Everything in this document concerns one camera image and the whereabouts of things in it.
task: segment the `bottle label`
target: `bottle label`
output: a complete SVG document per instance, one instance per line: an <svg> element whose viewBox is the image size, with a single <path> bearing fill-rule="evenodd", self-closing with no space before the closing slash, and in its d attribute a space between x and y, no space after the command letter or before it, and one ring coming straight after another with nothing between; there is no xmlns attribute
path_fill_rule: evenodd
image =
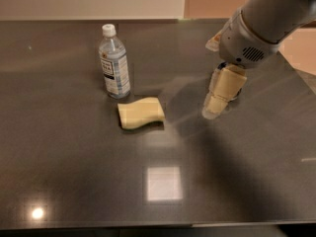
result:
<svg viewBox="0 0 316 237"><path fill-rule="evenodd" d="M108 92L126 94L130 90L126 55L116 60L100 58Z"/></svg>

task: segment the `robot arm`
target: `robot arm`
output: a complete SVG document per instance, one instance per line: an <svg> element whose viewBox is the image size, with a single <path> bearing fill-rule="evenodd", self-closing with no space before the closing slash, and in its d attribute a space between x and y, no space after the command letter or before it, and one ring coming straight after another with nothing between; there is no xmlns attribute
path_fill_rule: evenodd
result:
<svg viewBox="0 0 316 237"><path fill-rule="evenodd" d="M231 65L239 68L257 67L277 53L281 42L288 35L314 19L316 0L249 0L237 9L223 29L206 45L212 50L218 49L220 57L230 66L220 68L217 78L212 78L204 112L213 115L212 119L217 117L234 97L233 94L243 86L239 82L235 84L233 77L223 79L218 74L227 69L234 72ZM243 76L242 81L245 83L245 74ZM219 88L222 90L218 95L216 92Z"/></svg>

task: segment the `dark tabletop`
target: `dark tabletop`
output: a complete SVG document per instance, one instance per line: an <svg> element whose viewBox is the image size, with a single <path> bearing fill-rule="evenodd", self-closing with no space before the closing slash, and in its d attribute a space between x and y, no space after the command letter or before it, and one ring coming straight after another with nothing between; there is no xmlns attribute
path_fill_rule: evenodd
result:
<svg viewBox="0 0 316 237"><path fill-rule="evenodd" d="M204 46L224 21L118 23L132 87L119 101L103 23L0 23L0 229L315 221L316 96L279 53L207 120L220 59ZM144 97L166 120L122 130L117 104Z"/></svg>

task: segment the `white wall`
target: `white wall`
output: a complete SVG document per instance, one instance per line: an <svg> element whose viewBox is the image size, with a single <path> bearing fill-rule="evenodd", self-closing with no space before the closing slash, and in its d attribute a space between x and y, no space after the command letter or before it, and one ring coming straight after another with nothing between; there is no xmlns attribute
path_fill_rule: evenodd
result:
<svg viewBox="0 0 316 237"><path fill-rule="evenodd" d="M0 20L183 18L185 0L0 0Z"/></svg>

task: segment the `water bottle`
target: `water bottle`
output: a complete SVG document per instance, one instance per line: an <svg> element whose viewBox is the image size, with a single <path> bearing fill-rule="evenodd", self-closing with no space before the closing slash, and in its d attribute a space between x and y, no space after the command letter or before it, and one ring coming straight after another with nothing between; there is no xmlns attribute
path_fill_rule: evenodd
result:
<svg viewBox="0 0 316 237"><path fill-rule="evenodd" d="M117 37L114 25L103 25L103 40L99 45L99 55L109 95L116 99L130 92L126 49Z"/></svg>

